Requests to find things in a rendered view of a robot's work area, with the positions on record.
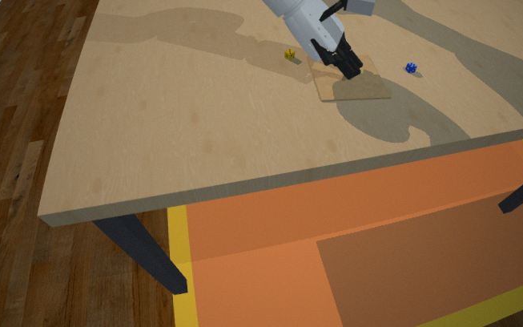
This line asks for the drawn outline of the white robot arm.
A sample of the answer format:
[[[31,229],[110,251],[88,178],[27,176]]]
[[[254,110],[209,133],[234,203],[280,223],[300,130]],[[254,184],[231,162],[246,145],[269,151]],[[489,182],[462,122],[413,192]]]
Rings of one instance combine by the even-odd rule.
[[[279,18],[289,14],[303,0],[262,0],[269,9]],[[322,22],[326,18],[344,7],[345,11],[357,14],[372,16],[376,0],[339,0],[336,4],[328,8],[320,17]],[[272,5],[273,4],[273,5]]]

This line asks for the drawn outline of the yellow die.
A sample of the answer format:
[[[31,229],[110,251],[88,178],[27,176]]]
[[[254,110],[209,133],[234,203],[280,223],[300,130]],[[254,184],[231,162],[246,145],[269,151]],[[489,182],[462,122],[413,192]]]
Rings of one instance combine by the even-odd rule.
[[[285,51],[284,57],[288,60],[295,58],[295,51],[289,49]]]

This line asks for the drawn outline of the blue die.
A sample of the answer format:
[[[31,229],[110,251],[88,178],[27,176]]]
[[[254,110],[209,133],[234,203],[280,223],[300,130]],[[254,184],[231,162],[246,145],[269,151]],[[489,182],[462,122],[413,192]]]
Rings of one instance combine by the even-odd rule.
[[[405,70],[408,73],[415,73],[417,66],[414,63],[408,63]]]

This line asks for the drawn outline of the tan square mat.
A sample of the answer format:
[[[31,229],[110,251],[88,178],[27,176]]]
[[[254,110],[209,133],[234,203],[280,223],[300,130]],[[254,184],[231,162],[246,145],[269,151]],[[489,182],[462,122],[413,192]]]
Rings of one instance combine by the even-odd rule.
[[[307,56],[321,102],[392,98],[368,54],[357,57],[364,64],[361,72],[347,79],[338,67],[326,67],[322,60],[316,63]]]

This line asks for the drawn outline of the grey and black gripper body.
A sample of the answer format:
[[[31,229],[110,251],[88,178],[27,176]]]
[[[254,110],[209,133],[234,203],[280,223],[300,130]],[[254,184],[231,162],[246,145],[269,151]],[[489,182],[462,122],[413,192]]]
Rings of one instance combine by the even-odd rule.
[[[319,20],[328,8],[322,0],[303,0],[282,17],[294,38],[315,62],[320,61],[320,56],[310,40],[314,38],[323,48],[334,52],[344,33],[344,26],[335,14],[322,22]]]

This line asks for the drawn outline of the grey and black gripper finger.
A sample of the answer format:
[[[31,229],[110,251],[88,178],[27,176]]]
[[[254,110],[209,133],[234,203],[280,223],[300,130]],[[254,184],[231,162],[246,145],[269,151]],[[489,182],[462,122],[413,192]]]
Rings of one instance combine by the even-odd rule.
[[[344,33],[340,39],[340,43],[338,44],[338,47],[350,58],[353,60],[353,62],[361,68],[363,66],[363,63],[360,61],[360,59],[356,56],[356,54],[351,50],[350,45],[347,43],[346,38],[344,36]]]
[[[315,47],[325,66],[333,64],[335,67],[339,68],[339,70],[347,79],[351,79],[360,74],[360,68],[350,57],[347,57],[338,46],[334,52],[331,52],[323,48],[314,38],[312,38],[310,41],[312,42],[312,45]]]

